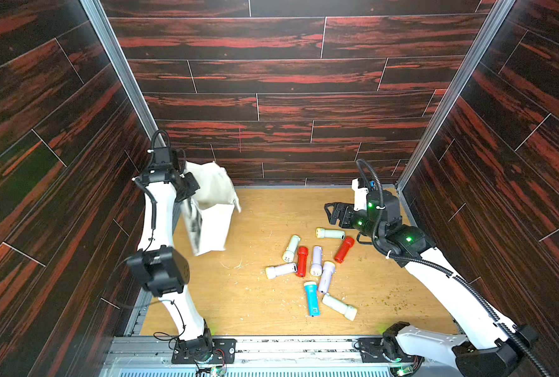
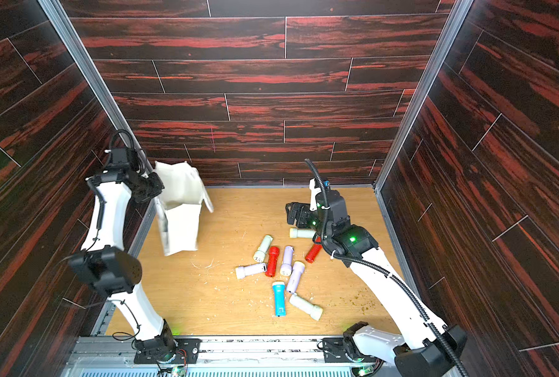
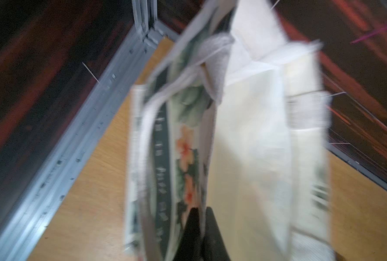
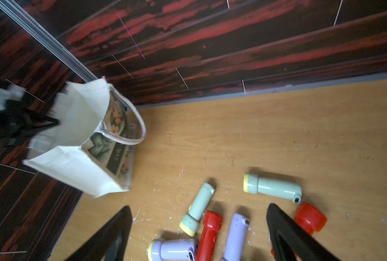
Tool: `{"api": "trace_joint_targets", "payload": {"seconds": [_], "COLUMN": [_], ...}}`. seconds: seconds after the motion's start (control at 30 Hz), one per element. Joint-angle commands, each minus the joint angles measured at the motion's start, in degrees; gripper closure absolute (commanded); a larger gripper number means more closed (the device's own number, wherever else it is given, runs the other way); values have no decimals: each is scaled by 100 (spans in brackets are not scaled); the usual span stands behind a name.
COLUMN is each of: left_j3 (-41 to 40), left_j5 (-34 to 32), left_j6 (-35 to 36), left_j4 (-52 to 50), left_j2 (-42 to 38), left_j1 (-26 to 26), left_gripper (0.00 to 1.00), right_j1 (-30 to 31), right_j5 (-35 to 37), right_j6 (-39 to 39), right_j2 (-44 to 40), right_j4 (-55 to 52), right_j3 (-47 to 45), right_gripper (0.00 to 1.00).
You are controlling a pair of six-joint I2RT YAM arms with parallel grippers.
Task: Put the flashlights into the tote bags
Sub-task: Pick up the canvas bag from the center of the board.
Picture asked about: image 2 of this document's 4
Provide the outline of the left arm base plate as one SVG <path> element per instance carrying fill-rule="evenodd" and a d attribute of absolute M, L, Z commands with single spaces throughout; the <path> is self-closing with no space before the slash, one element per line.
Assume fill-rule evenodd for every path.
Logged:
<path fill-rule="evenodd" d="M 199 338 L 174 337 L 170 346 L 147 346 L 138 350 L 133 362 L 135 364 L 196 364 L 201 346 Z"/>

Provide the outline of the pale green flashlight top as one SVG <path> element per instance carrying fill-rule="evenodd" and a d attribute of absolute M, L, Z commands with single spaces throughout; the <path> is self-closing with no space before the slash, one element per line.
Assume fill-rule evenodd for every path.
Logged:
<path fill-rule="evenodd" d="M 292 239 L 297 238 L 304 238 L 304 239 L 312 239 L 317 235 L 317 232 L 312 229 L 298 229 L 292 228 L 289 231 L 289 237 Z"/>

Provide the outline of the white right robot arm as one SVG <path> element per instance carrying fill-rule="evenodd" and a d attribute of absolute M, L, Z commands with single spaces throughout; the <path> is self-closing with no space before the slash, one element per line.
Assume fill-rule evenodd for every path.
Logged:
<path fill-rule="evenodd" d="M 465 331 L 446 325 L 418 298 L 367 229 L 351 222 L 338 191 L 313 187 L 308 204 L 289 203 L 286 212 L 290 232 L 311 230 L 312 240 L 367 285 L 399 329 L 392 334 L 360 321 L 344 331 L 339 352 L 361 364 L 357 375 L 374 375 L 383 365 L 402 376 L 468 374 L 460 359 Z"/>

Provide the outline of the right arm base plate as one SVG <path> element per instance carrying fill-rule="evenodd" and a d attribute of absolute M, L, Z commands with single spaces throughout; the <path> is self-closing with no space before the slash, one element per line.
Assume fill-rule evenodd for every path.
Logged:
<path fill-rule="evenodd" d="M 326 363 L 383 364 L 376 357 L 363 355 L 352 340 L 343 337 L 323 338 L 317 343 L 317 349 L 322 352 Z"/>

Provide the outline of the red flashlight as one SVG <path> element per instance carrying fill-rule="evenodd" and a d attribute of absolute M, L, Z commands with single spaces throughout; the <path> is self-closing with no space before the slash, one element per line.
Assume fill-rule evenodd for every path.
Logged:
<path fill-rule="evenodd" d="M 269 249 L 269 258 L 267 261 L 267 267 L 265 275 L 268 277 L 276 276 L 277 264 L 280 256 L 280 249 L 276 246 L 271 246 Z"/>
<path fill-rule="evenodd" d="M 320 253 L 321 248 L 322 248 L 322 245 L 320 243 L 314 243 L 306 254 L 306 257 L 305 257 L 306 262 L 314 263 L 315 259 L 317 258 L 318 254 Z"/>

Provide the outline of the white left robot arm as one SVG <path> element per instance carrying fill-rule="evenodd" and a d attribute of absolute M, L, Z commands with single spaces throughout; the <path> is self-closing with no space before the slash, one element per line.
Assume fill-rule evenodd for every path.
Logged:
<path fill-rule="evenodd" d="M 132 196 L 150 199 L 162 191 L 153 174 L 144 178 L 129 168 L 103 169 L 86 179 L 95 194 L 94 213 L 81 250 L 68 259 L 78 280 L 113 303 L 133 329 L 127 336 L 142 355 L 167 362 L 177 345 L 141 284 L 141 263 L 124 248 L 123 230 Z"/>

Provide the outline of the white floral tote bag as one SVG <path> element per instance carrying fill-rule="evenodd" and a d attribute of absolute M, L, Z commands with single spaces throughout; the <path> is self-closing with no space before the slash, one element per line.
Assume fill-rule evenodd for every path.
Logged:
<path fill-rule="evenodd" d="M 186 162 L 157 161 L 155 173 L 163 182 L 163 191 L 155 198 L 163 253 L 170 256 L 196 251 L 202 206 L 210 213 L 214 211 L 198 170 Z"/>

